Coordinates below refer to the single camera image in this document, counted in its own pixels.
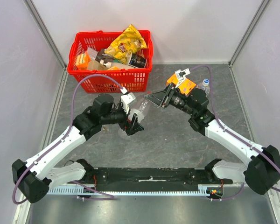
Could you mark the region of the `clear bottle red label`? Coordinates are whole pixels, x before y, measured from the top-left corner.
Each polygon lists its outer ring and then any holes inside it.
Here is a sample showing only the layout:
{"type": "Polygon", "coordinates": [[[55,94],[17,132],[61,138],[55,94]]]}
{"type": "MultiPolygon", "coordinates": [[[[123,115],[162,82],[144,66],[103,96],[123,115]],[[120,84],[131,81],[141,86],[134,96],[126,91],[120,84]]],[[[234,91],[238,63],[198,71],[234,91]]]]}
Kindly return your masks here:
{"type": "Polygon", "coordinates": [[[150,103],[143,97],[138,97],[137,102],[132,106],[130,114],[128,116],[128,121],[131,124],[133,115],[136,114],[138,117],[138,123],[140,124],[142,120],[147,116],[150,108],[150,103]]]}

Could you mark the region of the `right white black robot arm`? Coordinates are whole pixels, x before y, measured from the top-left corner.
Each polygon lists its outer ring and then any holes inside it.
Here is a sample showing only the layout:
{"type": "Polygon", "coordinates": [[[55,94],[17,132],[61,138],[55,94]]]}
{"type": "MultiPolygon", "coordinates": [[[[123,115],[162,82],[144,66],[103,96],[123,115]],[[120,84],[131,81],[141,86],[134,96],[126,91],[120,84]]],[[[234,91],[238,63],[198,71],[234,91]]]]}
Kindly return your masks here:
{"type": "Polygon", "coordinates": [[[190,115],[192,129],[206,136],[236,155],[241,163],[216,160],[213,167],[204,172],[208,183],[231,179],[246,183],[255,193],[264,195],[280,180],[280,154],[276,147],[263,147],[226,126],[207,108],[209,100],[201,89],[194,89],[186,96],[173,84],[164,90],[145,95],[154,105],[166,108],[169,105],[190,115]]]}

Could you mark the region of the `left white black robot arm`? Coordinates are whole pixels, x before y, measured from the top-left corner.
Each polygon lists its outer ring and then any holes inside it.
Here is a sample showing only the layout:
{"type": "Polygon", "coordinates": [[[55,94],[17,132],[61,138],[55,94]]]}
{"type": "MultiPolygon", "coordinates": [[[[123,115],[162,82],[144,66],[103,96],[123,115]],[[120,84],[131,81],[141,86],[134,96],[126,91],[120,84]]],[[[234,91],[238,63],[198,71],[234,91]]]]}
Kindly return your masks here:
{"type": "Polygon", "coordinates": [[[130,107],[136,101],[133,93],[120,97],[118,104],[110,94],[99,94],[81,114],[77,115],[66,130],[35,156],[12,164],[15,188],[30,203],[40,201],[54,187],[80,180],[89,183],[93,179],[92,166],[84,159],[73,165],[56,168],[56,164],[76,147],[84,144],[101,131],[103,125],[118,124],[127,135],[133,135],[144,128],[138,122],[138,115],[130,118],[130,107]]]}

